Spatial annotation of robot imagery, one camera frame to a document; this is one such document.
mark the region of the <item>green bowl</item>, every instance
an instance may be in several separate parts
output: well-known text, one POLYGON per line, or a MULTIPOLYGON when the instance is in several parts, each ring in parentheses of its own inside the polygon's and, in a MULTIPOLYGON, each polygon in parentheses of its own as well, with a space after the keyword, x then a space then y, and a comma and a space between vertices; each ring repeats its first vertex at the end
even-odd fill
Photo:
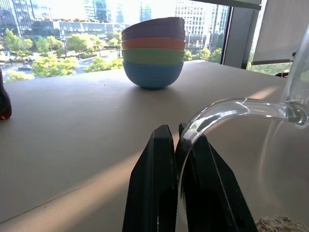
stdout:
POLYGON ((183 61, 184 52, 173 49, 135 48, 122 50, 124 61, 133 64, 174 65, 183 61))

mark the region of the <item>glass pitcher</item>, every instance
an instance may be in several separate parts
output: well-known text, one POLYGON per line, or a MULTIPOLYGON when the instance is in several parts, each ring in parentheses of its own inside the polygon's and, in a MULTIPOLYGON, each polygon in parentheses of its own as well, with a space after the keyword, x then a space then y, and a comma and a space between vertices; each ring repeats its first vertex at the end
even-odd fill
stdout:
MULTIPOLYGON (((309 224, 309 26, 297 51, 281 102, 248 98, 215 102, 196 114, 181 134, 188 154, 197 139, 214 124, 237 116, 273 119, 261 148, 252 180, 252 198, 259 214, 290 216, 309 224)), ((186 222, 183 170, 179 179, 179 209, 186 222)))

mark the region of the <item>blue bowl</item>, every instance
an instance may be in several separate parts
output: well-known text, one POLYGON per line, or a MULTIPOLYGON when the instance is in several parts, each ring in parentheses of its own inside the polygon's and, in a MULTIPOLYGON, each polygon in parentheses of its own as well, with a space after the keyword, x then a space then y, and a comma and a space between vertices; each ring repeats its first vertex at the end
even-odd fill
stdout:
POLYGON ((143 65, 123 61, 126 75, 134 84, 147 89, 160 89, 173 84, 183 68, 175 65, 143 65))

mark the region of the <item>glass handle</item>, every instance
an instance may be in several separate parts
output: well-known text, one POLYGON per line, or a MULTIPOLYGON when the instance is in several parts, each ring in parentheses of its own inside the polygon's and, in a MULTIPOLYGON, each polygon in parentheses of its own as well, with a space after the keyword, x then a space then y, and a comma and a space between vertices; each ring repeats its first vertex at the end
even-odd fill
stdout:
POLYGON ((280 121, 292 122, 301 127, 308 124, 308 115, 304 108, 293 103, 270 103, 256 99, 233 98, 217 101, 195 115, 183 130, 180 140, 182 149, 186 155, 184 160, 178 187, 180 198, 180 213, 186 222, 185 200, 183 194, 183 170, 191 151, 192 146, 198 138, 211 126, 216 123, 236 117, 236 116, 256 116, 271 118, 280 121))

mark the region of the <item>purple bowl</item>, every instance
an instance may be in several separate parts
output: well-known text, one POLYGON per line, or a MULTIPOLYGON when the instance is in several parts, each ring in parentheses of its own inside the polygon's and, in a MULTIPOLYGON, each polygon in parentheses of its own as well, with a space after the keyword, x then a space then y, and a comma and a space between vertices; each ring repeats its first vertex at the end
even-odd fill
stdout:
POLYGON ((123 34, 122 41, 146 37, 169 37, 183 41, 185 38, 185 30, 174 28, 170 25, 147 26, 133 29, 123 34))
POLYGON ((184 29, 184 19, 179 17, 156 18, 141 23, 134 24, 124 29, 121 34, 125 34, 133 29, 154 25, 170 25, 174 28, 184 29))

